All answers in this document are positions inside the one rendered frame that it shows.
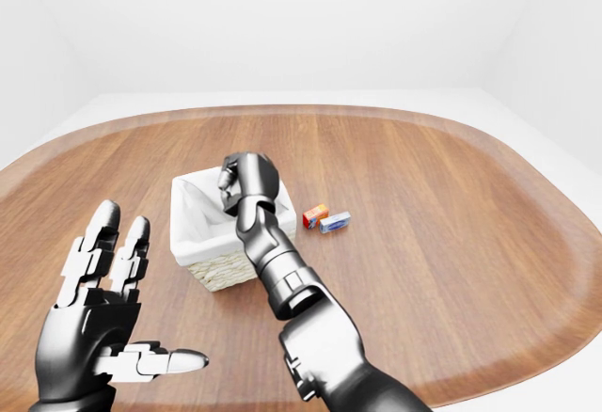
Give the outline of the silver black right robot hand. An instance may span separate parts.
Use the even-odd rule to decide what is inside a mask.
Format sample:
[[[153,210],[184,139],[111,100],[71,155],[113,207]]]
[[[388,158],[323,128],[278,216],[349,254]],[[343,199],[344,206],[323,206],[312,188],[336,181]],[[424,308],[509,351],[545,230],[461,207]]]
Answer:
[[[218,176],[217,186],[223,211],[236,217],[240,202],[253,198],[270,213],[276,212],[279,175],[272,161],[264,154],[244,151],[228,155]]]

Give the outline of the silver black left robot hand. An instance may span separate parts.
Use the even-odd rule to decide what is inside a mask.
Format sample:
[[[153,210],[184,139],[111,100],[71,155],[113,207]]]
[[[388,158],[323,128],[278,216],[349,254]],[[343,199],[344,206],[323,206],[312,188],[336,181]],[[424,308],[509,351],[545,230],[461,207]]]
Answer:
[[[37,345],[38,401],[75,400],[106,385],[148,383],[209,363],[199,351],[131,340],[141,309],[138,283],[149,264],[151,225],[137,217],[118,246],[119,222],[118,204],[106,199],[72,243]]]

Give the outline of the white lined wicker basket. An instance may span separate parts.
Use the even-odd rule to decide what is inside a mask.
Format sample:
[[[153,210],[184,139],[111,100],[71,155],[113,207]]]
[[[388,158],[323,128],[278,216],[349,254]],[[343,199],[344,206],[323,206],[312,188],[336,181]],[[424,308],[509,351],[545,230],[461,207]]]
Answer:
[[[236,219],[223,212],[219,167],[176,177],[170,205],[170,250],[178,265],[210,292],[257,276],[236,235]]]

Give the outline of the small orange red food box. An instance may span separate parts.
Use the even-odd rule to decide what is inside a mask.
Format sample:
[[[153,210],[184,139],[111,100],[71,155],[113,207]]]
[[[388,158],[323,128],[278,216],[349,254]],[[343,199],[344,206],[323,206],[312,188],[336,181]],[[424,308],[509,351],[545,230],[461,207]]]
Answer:
[[[329,216],[329,209],[323,203],[303,212],[303,225],[307,230],[315,229],[319,226],[320,221]]]

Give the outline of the small blue grey food box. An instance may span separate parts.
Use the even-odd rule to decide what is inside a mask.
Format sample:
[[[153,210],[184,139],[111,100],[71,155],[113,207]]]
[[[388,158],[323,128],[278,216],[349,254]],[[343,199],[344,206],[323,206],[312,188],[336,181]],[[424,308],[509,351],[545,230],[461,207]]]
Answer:
[[[339,214],[333,214],[323,218],[319,223],[320,233],[326,234],[334,230],[339,230],[347,227],[351,221],[351,214],[349,212],[341,212]]]

